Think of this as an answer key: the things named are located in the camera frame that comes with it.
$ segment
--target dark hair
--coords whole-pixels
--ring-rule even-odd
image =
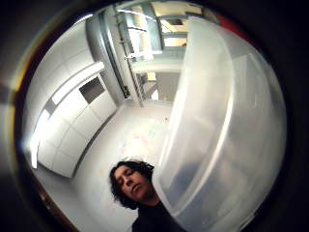
[[[141,173],[150,182],[152,181],[154,167],[147,162],[131,159],[128,161],[119,161],[109,172],[110,189],[114,196],[114,201],[119,201],[125,208],[135,210],[138,208],[139,203],[125,196],[114,176],[116,169],[122,165],[125,165],[130,169]]]

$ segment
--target white tile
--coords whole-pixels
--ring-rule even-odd
[[[87,66],[92,65],[95,60],[89,49],[85,49],[65,61],[71,75],[76,74]]]
[[[54,70],[44,81],[43,86],[49,97],[55,93],[55,91],[70,78],[70,74],[65,65],[59,66]]]
[[[49,76],[49,74],[56,70],[57,67],[63,62],[61,49],[62,48],[58,41],[56,41],[43,57],[40,63],[40,73],[43,73],[42,79],[45,79],[47,76]]]
[[[62,176],[70,178],[76,165],[76,159],[73,159],[65,153],[58,151],[52,166],[52,170]]]
[[[104,122],[115,110],[116,104],[105,89],[105,92],[90,103],[90,107],[96,115]]]
[[[45,140],[40,141],[38,162],[51,170],[57,148]]]
[[[61,140],[68,131],[70,125],[62,118],[57,108],[49,118],[48,126],[44,135],[44,139],[52,143],[54,146],[59,147]]]
[[[63,118],[69,124],[73,124],[77,116],[87,107],[87,105],[86,100],[77,89],[69,93],[59,104],[58,108]]]
[[[70,128],[62,140],[59,150],[78,160],[88,142],[88,139],[84,138],[73,128]]]
[[[32,125],[30,130],[33,130],[34,126],[37,124],[37,121],[39,120],[40,114],[46,102],[47,95],[43,90],[39,90],[39,92],[32,98],[32,100],[27,102],[29,106],[28,118],[31,120],[30,124]]]
[[[73,124],[73,127],[85,137],[91,139],[95,135],[101,124],[102,122],[94,114],[93,110],[88,106],[77,117]]]
[[[89,48],[86,37],[85,22],[72,26],[62,37],[64,59],[76,55],[82,50]]]

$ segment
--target dark clothing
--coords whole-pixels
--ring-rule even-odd
[[[163,204],[140,206],[132,232],[185,232],[170,216]]]

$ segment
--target translucent plastic lid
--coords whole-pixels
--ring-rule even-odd
[[[228,231],[254,213],[277,175],[285,106],[253,46],[197,17],[187,40],[154,187],[188,231]]]

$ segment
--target fluorescent light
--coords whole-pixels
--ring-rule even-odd
[[[39,149],[39,143],[42,138],[42,135],[45,133],[46,125],[48,123],[48,118],[50,114],[45,109],[36,125],[35,132],[32,135],[31,141],[30,141],[30,149],[31,149],[31,164],[34,168],[37,168],[38,164],[38,149]]]
[[[133,15],[140,15],[140,16],[143,16],[147,19],[151,19],[151,20],[155,21],[154,18],[147,16],[147,15],[144,15],[144,14],[141,14],[141,13],[138,13],[138,12],[133,12],[133,11],[128,11],[128,10],[117,10],[117,12],[129,13],[129,14],[133,14]]]
[[[155,90],[155,91],[152,93],[152,100],[158,100],[158,92],[157,92],[157,90]]]
[[[61,99],[69,93],[76,85],[85,80],[91,75],[94,75],[104,69],[104,64],[99,61],[95,64],[87,67],[86,69],[78,72],[76,75],[72,76],[65,84],[63,84],[60,89],[51,98],[55,104],[58,104]]]
[[[89,17],[92,17],[92,16],[93,16],[93,14],[86,14],[86,15],[82,16],[81,18],[79,18],[73,25],[75,25],[78,22],[81,22],[81,21],[83,21],[83,20],[85,20],[85,19],[87,19]]]

